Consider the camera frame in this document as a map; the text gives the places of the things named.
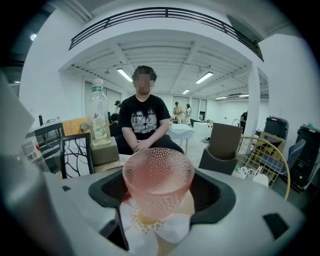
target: ceiling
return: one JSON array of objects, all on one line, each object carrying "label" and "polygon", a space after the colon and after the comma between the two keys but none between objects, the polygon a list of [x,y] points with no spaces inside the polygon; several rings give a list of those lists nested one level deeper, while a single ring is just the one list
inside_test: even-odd
[{"label": "ceiling", "polygon": [[[197,34],[182,31],[145,30],[114,37],[105,48],[73,63],[72,71],[95,74],[129,93],[134,93],[132,82],[117,72],[123,68],[132,75],[141,65],[152,67],[157,80],[153,93],[215,99],[220,95],[247,94],[249,61],[224,44]],[[200,84],[196,81],[207,72],[213,76]],[[268,83],[264,83],[261,97],[268,97]]]}]

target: plastic bottle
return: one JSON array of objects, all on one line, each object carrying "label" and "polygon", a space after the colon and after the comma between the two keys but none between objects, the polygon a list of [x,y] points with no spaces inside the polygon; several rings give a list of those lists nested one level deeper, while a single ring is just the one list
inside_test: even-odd
[{"label": "plastic bottle", "polygon": [[107,97],[103,94],[104,81],[93,80],[90,108],[91,141],[94,146],[111,143]]}]

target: black t-shirt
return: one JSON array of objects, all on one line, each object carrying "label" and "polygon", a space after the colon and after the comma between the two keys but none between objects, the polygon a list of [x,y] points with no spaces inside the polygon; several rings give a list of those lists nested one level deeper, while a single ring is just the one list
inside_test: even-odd
[{"label": "black t-shirt", "polygon": [[[248,116],[248,113],[247,113],[247,112],[244,112],[244,113],[241,115],[241,117],[242,117],[245,121],[247,121],[247,116]],[[246,126],[246,123],[240,121],[240,127],[245,127],[245,126]]]},{"label": "black t-shirt", "polygon": [[140,102],[135,95],[121,103],[118,125],[130,127],[135,134],[153,134],[159,121],[169,119],[170,114],[164,101],[154,95]]}]

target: bottle cap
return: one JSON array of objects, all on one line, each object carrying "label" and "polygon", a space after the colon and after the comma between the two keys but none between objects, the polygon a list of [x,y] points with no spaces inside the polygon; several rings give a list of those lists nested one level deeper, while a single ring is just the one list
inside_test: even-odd
[{"label": "bottle cap", "polygon": [[96,78],[93,80],[93,85],[94,86],[103,86],[104,85],[104,81],[100,78]]}]

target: graphic print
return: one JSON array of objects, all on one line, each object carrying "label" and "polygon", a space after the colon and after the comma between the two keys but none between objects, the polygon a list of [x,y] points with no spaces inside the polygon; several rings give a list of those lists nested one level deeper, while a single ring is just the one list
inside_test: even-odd
[{"label": "graphic print", "polygon": [[146,118],[141,111],[131,115],[131,125],[134,133],[146,134],[157,129],[157,116],[152,110],[148,112]]}]

